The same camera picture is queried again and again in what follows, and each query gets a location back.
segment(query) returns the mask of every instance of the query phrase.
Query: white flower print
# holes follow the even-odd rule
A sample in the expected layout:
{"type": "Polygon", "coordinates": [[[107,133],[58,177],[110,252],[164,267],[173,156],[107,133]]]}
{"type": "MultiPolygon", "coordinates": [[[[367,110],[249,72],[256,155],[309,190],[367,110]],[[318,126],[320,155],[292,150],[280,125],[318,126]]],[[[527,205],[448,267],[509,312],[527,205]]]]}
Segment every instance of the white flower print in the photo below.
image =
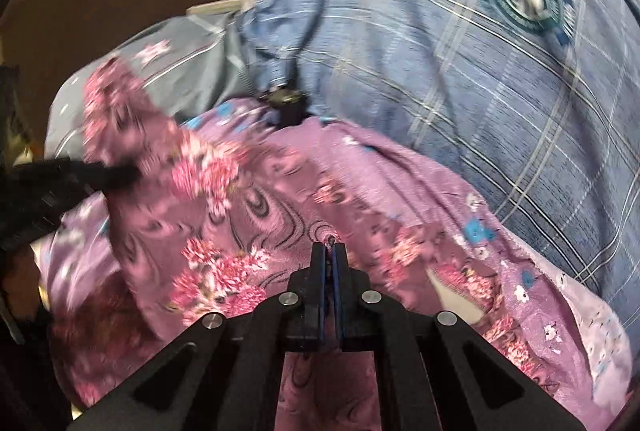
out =
{"type": "Polygon", "coordinates": [[[76,265],[74,263],[65,263],[61,268],[60,268],[60,277],[62,279],[66,279],[67,276],[69,275],[70,272],[73,272],[76,268],[76,265]]]}
{"type": "Polygon", "coordinates": [[[148,44],[145,46],[140,52],[135,55],[135,59],[140,59],[142,64],[142,68],[147,66],[151,61],[158,58],[161,55],[166,54],[171,50],[169,46],[169,41],[163,39],[162,41],[155,43],[153,45],[148,44]]]}
{"type": "Polygon", "coordinates": [[[489,252],[489,249],[487,249],[486,247],[478,247],[476,249],[476,258],[478,258],[480,261],[486,260],[490,254],[491,252],[489,252]]]}
{"type": "Polygon", "coordinates": [[[465,248],[465,237],[462,234],[455,234],[453,236],[453,241],[455,241],[456,245],[459,247],[465,248]]]}
{"type": "Polygon", "coordinates": [[[265,251],[264,249],[257,249],[256,247],[251,248],[251,253],[249,254],[252,258],[249,267],[254,272],[258,270],[268,270],[267,261],[271,258],[271,254],[265,251]]]}
{"type": "Polygon", "coordinates": [[[84,233],[80,229],[70,231],[58,230],[56,243],[71,243],[72,245],[84,245],[84,233]]]}
{"type": "Polygon", "coordinates": [[[81,220],[86,220],[91,214],[91,209],[94,205],[91,202],[87,202],[80,209],[78,209],[78,218],[81,220]]]}
{"type": "Polygon", "coordinates": [[[529,294],[527,294],[527,291],[524,290],[524,287],[522,285],[518,285],[516,287],[516,290],[513,291],[513,295],[521,303],[526,303],[527,301],[529,301],[529,294]]]}
{"type": "Polygon", "coordinates": [[[547,341],[551,341],[554,337],[556,337],[558,333],[556,332],[555,325],[547,325],[545,326],[545,337],[547,341]]]}
{"type": "Polygon", "coordinates": [[[466,206],[471,209],[472,213],[475,213],[478,211],[478,207],[480,206],[480,199],[473,193],[469,193],[466,196],[466,206]]]}
{"type": "Polygon", "coordinates": [[[564,287],[566,287],[566,278],[564,273],[558,274],[556,276],[556,286],[560,290],[564,290],[564,287]]]}

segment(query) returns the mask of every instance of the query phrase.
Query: black clip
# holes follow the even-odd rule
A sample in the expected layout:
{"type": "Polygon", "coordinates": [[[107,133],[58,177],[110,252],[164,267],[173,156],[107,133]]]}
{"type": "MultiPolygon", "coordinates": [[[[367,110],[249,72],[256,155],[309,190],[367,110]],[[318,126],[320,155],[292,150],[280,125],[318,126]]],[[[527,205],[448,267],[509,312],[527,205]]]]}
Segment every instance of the black clip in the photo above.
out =
{"type": "Polygon", "coordinates": [[[290,88],[275,88],[261,95],[260,100],[269,104],[277,113],[278,129],[298,126],[306,118],[308,95],[290,88]]]}

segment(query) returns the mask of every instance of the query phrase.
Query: blue flower print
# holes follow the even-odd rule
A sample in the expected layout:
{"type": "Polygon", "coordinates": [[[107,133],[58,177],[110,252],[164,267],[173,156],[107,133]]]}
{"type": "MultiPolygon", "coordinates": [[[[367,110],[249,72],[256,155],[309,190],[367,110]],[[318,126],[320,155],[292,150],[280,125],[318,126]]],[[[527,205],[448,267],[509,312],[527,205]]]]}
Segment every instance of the blue flower print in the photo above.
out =
{"type": "Polygon", "coordinates": [[[522,271],[522,285],[529,290],[536,282],[535,276],[529,270],[522,271]]]}
{"type": "Polygon", "coordinates": [[[217,116],[228,118],[231,117],[231,114],[234,112],[234,107],[229,103],[222,103],[213,111],[217,116]]]}
{"type": "Polygon", "coordinates": [[[495,237],[494,231],[487,229],[477,218],[473,218],[465,225],[464,233],[467,241],[472,245],[478,245],[485,240],[492,241],[495,237]]]}
{"type": "Polygon", "coordinates": [[[200,116],[194,117],[193,119],[189,119],[181,124],[185,128],[189,130],[197,130],[202,125],[202,118],[200,116]]]}

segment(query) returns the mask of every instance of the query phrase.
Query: black object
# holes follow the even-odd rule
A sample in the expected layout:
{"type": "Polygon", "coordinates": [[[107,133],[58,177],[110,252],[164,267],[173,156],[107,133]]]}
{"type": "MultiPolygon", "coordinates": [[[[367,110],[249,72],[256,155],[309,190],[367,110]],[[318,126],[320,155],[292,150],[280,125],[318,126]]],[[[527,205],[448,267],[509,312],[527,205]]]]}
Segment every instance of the black object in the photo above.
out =
{"type": "MultiPolygon", "coordinates": [[[[0,279],[15,251],[55,231],[61,216],[94,191],[138,177],[133,166],[107,168],[61,158],[0,170],[0,279]]],[[[49,353],[49,313],[18,321],[0,290],[0,415],[8,431],[63,431],[71,407],[56,381],[49,353]]]]}
{"type": "Polygon", "coordinates": [[[371,290],[341,243],[315,243],[287,292],[252,314],[205,315],[68,429],[270,431],[284,354],[319,350],[329,305],[340,348],[374,351],[385,431],[584,429],[455,314],[371,290]]]}
{"type": "Polygon", "coordinates": [[[288,87],[275,88],[263,93],[259,100],[269,104],[276,111],[275,124],[278,128],[298,126],[307,116],[308,95],[299,90],[288,87]]]}
{"type": "Polygon", "coordinates": [[[0,172],[0,260],[54,232],[60,217],[96,191],[134,182],[134,166],[106,167],[68,158],[15,166],[0,172]]]}

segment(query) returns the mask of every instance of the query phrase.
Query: blue plaid fabric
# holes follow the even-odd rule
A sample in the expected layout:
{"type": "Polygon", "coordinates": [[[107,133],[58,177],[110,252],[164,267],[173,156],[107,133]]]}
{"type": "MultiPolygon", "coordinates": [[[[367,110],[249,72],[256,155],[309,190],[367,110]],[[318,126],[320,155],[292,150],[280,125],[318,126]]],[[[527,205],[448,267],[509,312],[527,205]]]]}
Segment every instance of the blue plaid fabric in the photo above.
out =
{"type": "Polygon", "coordinates": [[[261,0],[239,22],[260,88],[285,82],[304,46],[313,113],[462,175],[506,227],[610,303],[637,357],[638,7],[568,1],[567,46],[494,0],[261,0]]]}

